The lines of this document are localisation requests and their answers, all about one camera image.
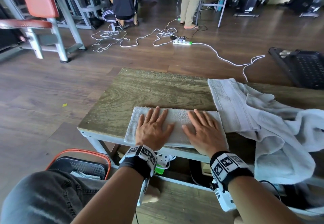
crumpled towel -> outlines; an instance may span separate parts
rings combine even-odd
[[[255,178],[296,184],[315,169],[309,152],[324,148],[324,111],[281,104],[234,79],[208,79],[224,130],[257,141]]]
[[[149,107],[139,107],[139,106],[136,106],[134,108],[131,121],[129,122],[127,132],[125,135],[125,142],[130,144],[130,146],[135,144],[135,132],[136,132],[137,123],[140,115],[141,114],[146,115],[149,109],[150,109]],[[186,124],[192,132],[195,131],[187,115],[187,111],[188,110],[183,110],[183,109],[168,109],[168,115],[163,123],[162,129],[165,130],[168,124],[174,122],[175,122],[175,126],[173,132],[170,135],[170,138],[166,143],[166,146],[193,148],[193,146],[189,142],[188,137],[185,135],[185,133],[181,128],[183,124]],[[218,123],[220,124],[219,128],[221,129],[221,132],[226,140],[225,132],[222,127],[222,122],[219,113],[217,111],[207,111],[207,113],[211,115],[215,120],[218,121]]]

electrical outlet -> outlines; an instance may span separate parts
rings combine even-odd
[[[174,40],[173,45],[187,45],[190,46],[192,44],[192,42],[188,42],[188,41],[181,41],[181,40]]]

wooden table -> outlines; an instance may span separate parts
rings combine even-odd
[[[249,83],[249,86],[262,92],[273,94],[277,101],[297,108],[317,108],[324,110],[324,91],[294,87],[274,86]],[[154,71],[123,68],[110,87],[83,118],[78,126],[83,136],[87,137],[94,148],[110,154],[104,141],[126,145],[124,137],[132,111],[135,106],[178,109],[198,109],[216,111],[207,79]],[[244,161],[254,164],[255,141],[237,133],[226,135],[231,152]],[[209,162],[207,156],[190,148],[163,147],[160,152],[174,156]],[[324,178],[322,170],[324,158],[321,152],[313,153],[315,161],[321,165],[316,170]],[[322,182],[312,180],[313,185]]]

table top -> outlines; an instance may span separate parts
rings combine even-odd
[[[324,91],[259,83],[248,85],[262,93],[273,94],[286,105],[324,110]],[[78,128],[124,138],[135,106],[217,110],[206,78],[123,68]],[[233,153],[248,163],[254,162],[255,141],[237,133],[226,137]],[[321,158],[320,152],[312,156]]]

table leg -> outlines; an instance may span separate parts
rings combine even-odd
[[[103,140],[98,140],[91,136],[85,136],[85,137],[88,139],[88,141],[92,144],[92,146],[95,148],[97,152],[106,154],[109,157],[112,166],[116,165],[116,162],[113,160],[112,153],[109,151],[108,147],[105,145]]]

